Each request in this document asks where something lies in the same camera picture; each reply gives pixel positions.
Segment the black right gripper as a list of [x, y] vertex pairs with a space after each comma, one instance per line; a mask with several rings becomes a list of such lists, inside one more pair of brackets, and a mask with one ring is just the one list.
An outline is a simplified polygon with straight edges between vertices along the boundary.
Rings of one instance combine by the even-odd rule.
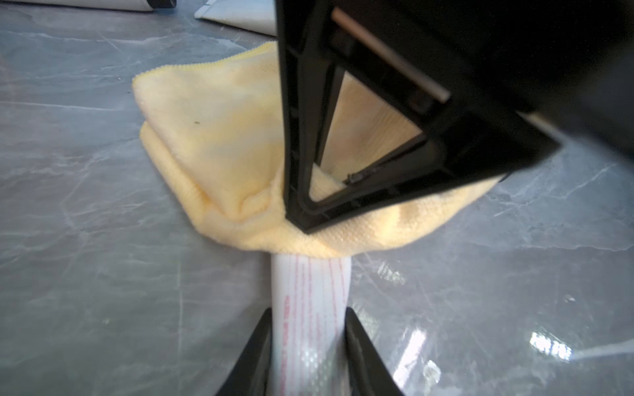
[[630, 1], [338, 1], [331, 17], [439, 102], [496, 102], [633, 156]]

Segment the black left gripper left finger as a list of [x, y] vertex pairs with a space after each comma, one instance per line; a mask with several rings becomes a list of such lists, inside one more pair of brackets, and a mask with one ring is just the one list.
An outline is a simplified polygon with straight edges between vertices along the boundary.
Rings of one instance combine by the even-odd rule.
[[216, 396], [264, 396], [272, 356], [272, 309], [264, 311]]

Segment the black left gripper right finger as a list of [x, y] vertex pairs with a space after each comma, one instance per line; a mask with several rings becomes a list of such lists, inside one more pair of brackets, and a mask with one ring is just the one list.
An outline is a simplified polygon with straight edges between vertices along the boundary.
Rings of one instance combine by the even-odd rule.
[[403, 396], [358, 315], [350, 307], [345, 312], [344, 336], [351, 395]]

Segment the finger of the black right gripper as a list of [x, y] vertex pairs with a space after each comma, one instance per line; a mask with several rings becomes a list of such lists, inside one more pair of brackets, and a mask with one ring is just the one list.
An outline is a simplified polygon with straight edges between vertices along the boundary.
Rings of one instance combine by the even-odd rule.
[[[279, 1], [277, 39], [285, 129], [287, 219], [312, 234], [386, 206], [531, 167], [552, 138], [483, 88], [472, 65], [398, 1]], [[418, 133], [310, 196], [343, 77], [351, 74], [413, 122]]]

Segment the white tube green cap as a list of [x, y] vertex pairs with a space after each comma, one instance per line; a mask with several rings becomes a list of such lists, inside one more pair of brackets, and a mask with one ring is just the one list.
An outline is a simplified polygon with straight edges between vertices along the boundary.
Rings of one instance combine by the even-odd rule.
[[194, 18], [266, 36], [277, 35], [273, 0], [210, 0], [194, 13]]

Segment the white tube pink cap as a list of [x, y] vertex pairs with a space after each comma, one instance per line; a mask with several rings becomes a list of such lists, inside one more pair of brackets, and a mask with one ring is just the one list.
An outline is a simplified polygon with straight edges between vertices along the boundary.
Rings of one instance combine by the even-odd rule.
[[350, 395], [344, 323], [348, 257], [272, 256], [269, 395]]

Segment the yellow cleaning cloth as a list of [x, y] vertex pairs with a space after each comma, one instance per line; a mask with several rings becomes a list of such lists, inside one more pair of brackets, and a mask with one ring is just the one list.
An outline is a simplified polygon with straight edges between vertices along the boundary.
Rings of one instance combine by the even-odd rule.
[[496, 178], [362, 214], [314, 234], [286, 217], [277, 44], [137, 75], [140, 140], [194, 228], [247, 251], [319, 259], [400, 248], [432, 233]]

